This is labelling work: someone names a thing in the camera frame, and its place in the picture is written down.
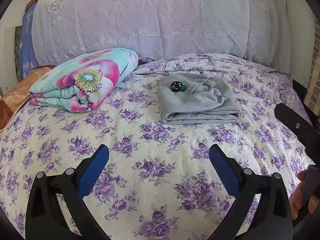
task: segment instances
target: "blue gripper pad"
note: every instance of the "blue gripper pad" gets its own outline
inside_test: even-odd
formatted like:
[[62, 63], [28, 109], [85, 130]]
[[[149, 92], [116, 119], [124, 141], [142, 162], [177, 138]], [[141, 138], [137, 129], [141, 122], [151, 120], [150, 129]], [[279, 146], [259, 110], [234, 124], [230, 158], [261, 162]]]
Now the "blue gripper pad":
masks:
[[210, 147], [209, 159], [228, 194], [237, 198], [240, 194], [240, 182], [227, 162], [227, 159], [230, 158], [227, 158], [222, 150], [215, 144]]
[[78, 196], [90, 195], [97, 179], [109, 160], [109, 149], [101, 144], [91, 157], [91, 162], [78, 182]]

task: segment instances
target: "white wall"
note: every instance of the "white wall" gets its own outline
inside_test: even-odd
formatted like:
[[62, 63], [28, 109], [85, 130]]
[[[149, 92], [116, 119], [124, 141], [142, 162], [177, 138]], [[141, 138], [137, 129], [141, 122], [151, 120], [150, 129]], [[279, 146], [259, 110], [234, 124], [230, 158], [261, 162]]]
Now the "white wall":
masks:
[[314, 15], [305, 0], [285, 0], [285, 10], [291, 39], [290, 73], [307, 88], [315, 40]]
[[4, 60], [5, 52], [3, 48], [6, 46], [6, 44], [4, 44], [4, 31], [7, 28], [22, 25], [24, 10], [30, 1], [31, 0], [13, 0], [0, 20], [0, 87], [3, 94], [9, 92], [17, 84], [14, 60]]

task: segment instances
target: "large pillow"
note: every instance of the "large pillow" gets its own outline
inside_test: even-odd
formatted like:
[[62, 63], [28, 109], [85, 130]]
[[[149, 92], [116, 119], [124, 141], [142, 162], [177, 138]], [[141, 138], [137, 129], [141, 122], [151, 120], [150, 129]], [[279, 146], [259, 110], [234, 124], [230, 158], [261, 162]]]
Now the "large pillow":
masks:
[[39, 64], [123, 47], [140, 58], [215, 52], [289, 70], [287, 30], [284, 0], [39, 0], [32, 26]]

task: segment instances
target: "metal screw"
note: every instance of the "metal screw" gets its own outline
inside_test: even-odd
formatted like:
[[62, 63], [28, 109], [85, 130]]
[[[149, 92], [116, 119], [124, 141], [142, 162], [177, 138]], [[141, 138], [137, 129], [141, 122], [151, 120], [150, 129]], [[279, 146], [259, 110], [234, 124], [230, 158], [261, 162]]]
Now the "metal screw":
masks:
[[244, 174], [246, 174], [246, 175], [251, 175], [251, 174], [252, 174], [252, 170], [249, 169], [249, 168], [243, 169], [243, 172], [244, 172]]
[[69, 169], [66, 170], [66, 174], [67, 175], [72, 175], [74, 172], [75, 172], [74, 168], [69, 168]]
[[276, 179], [281, 179], [280, 173], [275, 172], [275, 173], [274, 173], [274, 176], [276, 177]]
[[41, 171], [41, 172], [38, 172], [37, 173], [37, 178], [38, 179], [41, 179], [43, 177], [44, 173]]

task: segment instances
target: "smiley face patch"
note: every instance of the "smiley face patch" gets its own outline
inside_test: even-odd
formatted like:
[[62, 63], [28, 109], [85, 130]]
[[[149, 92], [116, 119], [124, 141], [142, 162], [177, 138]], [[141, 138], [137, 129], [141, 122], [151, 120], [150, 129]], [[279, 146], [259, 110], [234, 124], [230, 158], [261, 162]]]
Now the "smiley face patch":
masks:
[[183, 85], [180, 81], [172, 82], [170, 89], [172, 92], [184, 92], [187, 90], [187, 87]]

